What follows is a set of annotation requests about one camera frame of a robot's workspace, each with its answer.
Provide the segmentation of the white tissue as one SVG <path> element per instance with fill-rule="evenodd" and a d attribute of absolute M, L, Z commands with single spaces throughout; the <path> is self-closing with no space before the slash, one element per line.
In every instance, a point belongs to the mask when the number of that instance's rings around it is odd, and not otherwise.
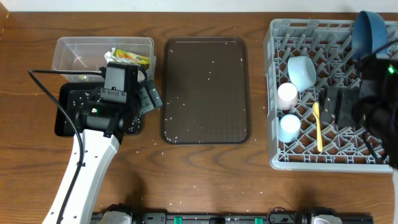
<path fill-rule="evenodd" d="M 126 64 L 130 64 L 130 65 L 138 65 L 138 63 L 133 62 L 131 60 L 128 59 L 124 59 L 124 58 L 117 58 L 115 56 L 113 56 L 111 54 L 111 52 L 106 52 L 105 55 L 105 60 L 109 63 L 109 62 L 121 62 L 121 63 L 126 63 Z M 145 76 L 142 72 L 138 72 L 138 76 L 137 76 L 137 81 L 138 82 L 142 82 L 145 79 Z"/>

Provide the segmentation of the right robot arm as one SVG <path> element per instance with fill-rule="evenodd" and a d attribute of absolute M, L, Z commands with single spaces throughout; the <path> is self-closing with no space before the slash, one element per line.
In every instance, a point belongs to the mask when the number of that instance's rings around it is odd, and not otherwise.
<path fill-rule="evenodd" d="M 320 121 L 364 128 L 362 140 L 375 158 L 388 160 L 394 185 L 397 223 L 397 61 L 387 55 L 367 55 L 356 62 L 359 88 L 330 87 L 320 100 Z"/>

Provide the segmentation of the light blue rice bowl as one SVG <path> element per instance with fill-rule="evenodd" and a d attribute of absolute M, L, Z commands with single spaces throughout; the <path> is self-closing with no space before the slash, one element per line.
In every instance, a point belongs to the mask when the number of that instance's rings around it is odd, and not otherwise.
<path fill-rule="evenodd" d="M 317 80 L 314 64 L 307 56 L 289 58 L 287 69 L 290 81 L 296 86 L 298 92 L 311 88 Z"/>

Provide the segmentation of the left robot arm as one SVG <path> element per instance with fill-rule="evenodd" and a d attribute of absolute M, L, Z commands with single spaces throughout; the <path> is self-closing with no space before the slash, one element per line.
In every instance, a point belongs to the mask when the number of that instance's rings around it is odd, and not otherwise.
<path fill-rule="evenodd" d="M 139 65 L 101 68 L 104 85 L 90 90 L 75 116 L 67 169 L 44 223 L 89 223 L 104 175 L 134 118 L 162 106 L 155 84 Z"/>

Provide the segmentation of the yellow green snack wrapper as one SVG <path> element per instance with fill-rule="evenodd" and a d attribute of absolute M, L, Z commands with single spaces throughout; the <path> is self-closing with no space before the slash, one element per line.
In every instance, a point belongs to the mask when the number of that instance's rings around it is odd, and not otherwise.
<path fill-rule="evenodd" d="M 111 54 L 116 60 L 138 65 L 150 65 L 150 58 L 122 49 L 114 49 Z"/>

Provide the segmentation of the light blue cup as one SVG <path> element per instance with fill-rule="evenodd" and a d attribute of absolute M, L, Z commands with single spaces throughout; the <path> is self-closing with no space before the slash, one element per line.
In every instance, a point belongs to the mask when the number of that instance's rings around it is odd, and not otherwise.
<path fill-rule="evenodd" d="M 297 140 L 301 128 L 300 119 L 294 114 L 287 114 L 279 121 L 279 140 L 290 143 Z"/>

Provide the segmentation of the dark blue plate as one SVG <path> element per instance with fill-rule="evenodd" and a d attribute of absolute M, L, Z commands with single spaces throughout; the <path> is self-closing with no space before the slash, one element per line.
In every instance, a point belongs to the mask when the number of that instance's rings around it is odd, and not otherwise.
<path fill-rule="evenodd" d="M 388 43 L 384 19 L 375 12 L 361 11 L 353 26 L 351 48 L 353 60 L 360 60 Z"/>

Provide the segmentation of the yellow plastic spoon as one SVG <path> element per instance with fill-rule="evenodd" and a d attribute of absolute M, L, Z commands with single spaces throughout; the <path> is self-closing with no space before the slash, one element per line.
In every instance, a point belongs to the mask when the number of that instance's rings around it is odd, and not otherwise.
<path fill-rule="evenodd" d="M 321 127 L 320 127 L 320 108 L 319 108 L 318 102 L 313 103 L 312 113 L 315 117 L 316 129 L 317 129 L 317 149 L 318 149 L 318 152 L 322 152 L 323 151 L 323 143 L 322 143 L 322 132 L 321 132 Z"/>

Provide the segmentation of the pink cup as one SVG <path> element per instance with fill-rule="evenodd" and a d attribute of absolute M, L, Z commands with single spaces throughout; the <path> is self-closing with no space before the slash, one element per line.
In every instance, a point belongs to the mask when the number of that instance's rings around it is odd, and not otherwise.
<path fill-rule="evenodd" d="M 298 102 L 298 91 L 294 84 L 283 83 L 277 89 L 278 108 L 281 110 L 290 110 Z"/>

